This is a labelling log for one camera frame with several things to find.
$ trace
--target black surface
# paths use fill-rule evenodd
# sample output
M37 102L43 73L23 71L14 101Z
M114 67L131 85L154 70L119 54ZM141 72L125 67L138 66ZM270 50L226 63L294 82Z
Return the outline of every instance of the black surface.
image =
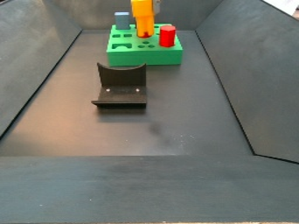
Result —
M131 1L125 0L53 0L85 30L110 30L115 23L117 11L133 11ZM194 31L211 14L222 0L162 1L162 12L157 15L158 24L174 24L178 30Z
M250 155L194 31L181 66L147 67L147 108L99 110L109 31L85 32L0 143L0 156Z
M299 166L262 157L2 157L0 180L0 223L299 221Z
M299 23L263 1L226 0L198 28L258 155L299 162Z

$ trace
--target gray wall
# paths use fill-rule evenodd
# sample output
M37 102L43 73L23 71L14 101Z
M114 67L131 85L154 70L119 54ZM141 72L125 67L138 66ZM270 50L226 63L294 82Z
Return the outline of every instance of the gray wall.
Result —
M0 136L79 33L47 0L0 5Z
M130 0L53 1L87 30L110 29L115 23L115 12L131 12ZM195 30L221 2L222 0L163 0L157 23L173 23L179 30Z
M255 153L299 162L299 21L225 0L197 32Z

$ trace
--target dark gray floor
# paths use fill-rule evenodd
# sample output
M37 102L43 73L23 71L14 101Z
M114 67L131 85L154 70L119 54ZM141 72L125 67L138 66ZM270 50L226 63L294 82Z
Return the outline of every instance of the dark gray floor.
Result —
M85 32L3 139L0 156L249 155L197 34L179 37L182 65L147 68L147 109L98 110L109 32Z
M251 155L195 32L179 36L143 113L91 104L109 33L79 37L0 143L0 223L299 221L299 166Z

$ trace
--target plastic toy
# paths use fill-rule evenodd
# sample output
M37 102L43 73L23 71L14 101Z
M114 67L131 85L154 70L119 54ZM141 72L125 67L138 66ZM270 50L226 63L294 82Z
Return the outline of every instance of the plastic toy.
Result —
M145 63L147 65L182 64L183 47L175 35L175 27L171 24L155 24L161 2L161 0L131 0L137 24L123 29L123 18L121 18L121 24L113 25L107 44L111 67L139 66Z
M139 38L150 38L155 34L155 14L161 11L161 2L161 0L131 0Z
M131 24L130 30L117 30L113 26L107 45L109 64L113 67L147 65L179 65L183 61L183 47L175 37L175 46L159 46L161 26L154 28L151 38L139 38L137 28Z
M161 27L159 45L163 47L173 47L175 45L175 26L165 25Z
M130 13L117 12L115 17L117 17L117 29L130 30Z

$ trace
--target black holder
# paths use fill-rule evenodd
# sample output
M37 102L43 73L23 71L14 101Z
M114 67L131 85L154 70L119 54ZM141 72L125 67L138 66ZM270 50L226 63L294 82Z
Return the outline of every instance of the black holder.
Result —
M99 107L145 108L146 64L129 69L115 69L98 63L102 82L99 97L93 103Z

